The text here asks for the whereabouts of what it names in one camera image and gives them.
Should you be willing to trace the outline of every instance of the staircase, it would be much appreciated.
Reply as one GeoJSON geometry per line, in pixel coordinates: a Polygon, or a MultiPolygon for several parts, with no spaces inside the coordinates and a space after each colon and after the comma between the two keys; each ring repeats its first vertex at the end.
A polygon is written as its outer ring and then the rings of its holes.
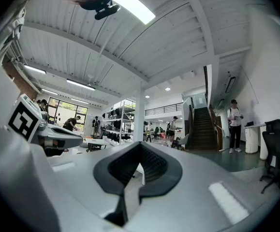
{"type": "Polygon", "coordinates": [[[211,116],[206,107],[198,108],[194,111],[194,121],[189,142],[189,150],[218,150],[217,137],[211,116]]]}

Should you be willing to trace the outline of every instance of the cable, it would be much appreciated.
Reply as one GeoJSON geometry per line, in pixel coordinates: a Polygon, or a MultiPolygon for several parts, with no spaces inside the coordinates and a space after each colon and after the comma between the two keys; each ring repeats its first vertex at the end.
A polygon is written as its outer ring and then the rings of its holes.
{"type": "Polygon", "coordinates": [[[250,83],[250,85],[251,85],[252,91],[254,92],[255,98],[256,98],[256,100],[257,100],[257,104],[259,104],[259,101],[258,101],[258,99],[257,99],[257,96],[256,96],[256,93],[255,93],[255,90],[254,90],[254,88],[252,87],[252,84],[251,84],[250,79],[248,78],[247,74],[245,73],[245,71],[244,71],[243,67],[242,67],[242,66],[240,66],[240,67],[242,68],[242,70],[243,70],[244,74],[246,75],[247,80],[249,81],[249,83],[250,83]]]}

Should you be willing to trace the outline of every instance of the recessed light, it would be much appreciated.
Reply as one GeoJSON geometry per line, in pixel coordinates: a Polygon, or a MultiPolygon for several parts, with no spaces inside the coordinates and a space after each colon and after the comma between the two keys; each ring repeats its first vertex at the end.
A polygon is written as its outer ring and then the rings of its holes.
{"type": "Polygon", "coordinates": [[[72,81],[72,80],[70,80],[70,79],[67,79],[67,82],[68,82],[68,83],[71,83],[71,84],[74,84],[74,85],[77,85],[77,86],[80,86],[80,87],[83,87],[83,88],[87,88],[87,89],[90,89],[90,90],[95,90],[94,87],[89,87],[89,86],[87,86],[87,85],[84,85],[84,84],[81,84],[81,83],[72,81]]]}
{"type": "Polygon", "coordinates": [[[43,91],[47,92],[47,93],[50,93],[50,94],[53,94],[53,95],[58,95],[57,93],[55,92],[52,92],[52,91],[49,91],[49,90],[46,90],[44,88],[42,88],[43,91]]]}
{"type": "Polygon", "coordinates": [[[88,104],[88,102],[85,102],[85,101],[80,101],[80,100],[77,100],[77,99],[73,99],[71,98],[72,101],[76,101],[76,102],[81,102],[81,103],[85,103],[85,104],[88,104]]]}
{"type": "Polygon", "coordinates": [[[132,14],[138,17],[144,24],[147,24],[155,15],[150,11],[143,3],[139,0],[113,0],[123,6],[125,9],[129,10],[132,14]]]}
{"type": "Polygon", "coordinates": [[[35,71],[35,72],[39,72],[39,73],[42,73],[42,74],[46,74],[46,71],[43,71],[43,70],[40,70],[40,69],[31,67],[31,66],[26,65],[26,64],[24,64],[24,66],[25,66],[27,69],[29,69],[29,70],[32,70],[32,71],[35,71]]]}

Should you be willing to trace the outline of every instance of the black rubber cover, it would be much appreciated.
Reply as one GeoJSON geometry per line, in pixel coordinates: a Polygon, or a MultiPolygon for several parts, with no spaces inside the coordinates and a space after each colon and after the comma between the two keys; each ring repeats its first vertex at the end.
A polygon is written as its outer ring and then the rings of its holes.
{"type": "Polygon", "coordinates": [[[139,199],[165,195],[179,182],[183,170],[180,163],[146,142],[120,145],[121,150],[99,161],[94,177],[107,193],[124,195],[124,188],[141,163],[146,185],[139,190],[139,199]]]}
{"type": "Polygon", "coordinates": [[[139,200],[167,194],[180,181],[183,169],[178,160],[154,147],[141,142],[141,165],[145,173],[145,186],[139,190],[139,200]]]}

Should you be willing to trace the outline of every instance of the stair railing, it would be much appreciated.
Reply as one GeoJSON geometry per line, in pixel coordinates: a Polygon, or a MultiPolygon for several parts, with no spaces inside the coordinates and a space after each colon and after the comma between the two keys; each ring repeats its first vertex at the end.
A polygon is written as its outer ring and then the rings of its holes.
{"type": "Polygon", "coordinates": [[[220,119],[220,117],[217,119],[211,105],[209,106],[209,110],[211,113],[212,123],[213,123],[214,127],[216,127],[216,129],[217,129],[218,150],[221,150],[222,149],[222,139],[224,137],[224,131],[221,128],[221,119],[220,119]]]}

